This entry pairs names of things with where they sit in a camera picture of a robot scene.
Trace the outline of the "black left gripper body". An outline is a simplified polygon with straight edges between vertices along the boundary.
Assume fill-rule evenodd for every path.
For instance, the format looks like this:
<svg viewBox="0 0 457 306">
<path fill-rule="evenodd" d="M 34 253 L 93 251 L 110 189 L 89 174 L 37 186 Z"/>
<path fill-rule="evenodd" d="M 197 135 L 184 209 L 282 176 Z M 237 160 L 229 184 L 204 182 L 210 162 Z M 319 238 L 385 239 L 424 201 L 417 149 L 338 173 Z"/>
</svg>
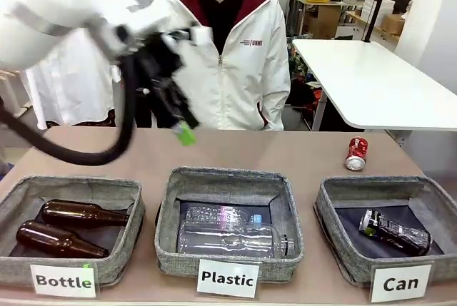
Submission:
<svg viewBox="0 0 457 306">
<path fill-rule="evenodd" d="M 140 95 L 160 98 L 169 108 L 178 108 L 180 101 L 174 74 L 182 67 L 180 56 L 174 50 L 174 39 L 163 33 L 154 33 L 143 40 L 137 56 Z"/>
</svg>

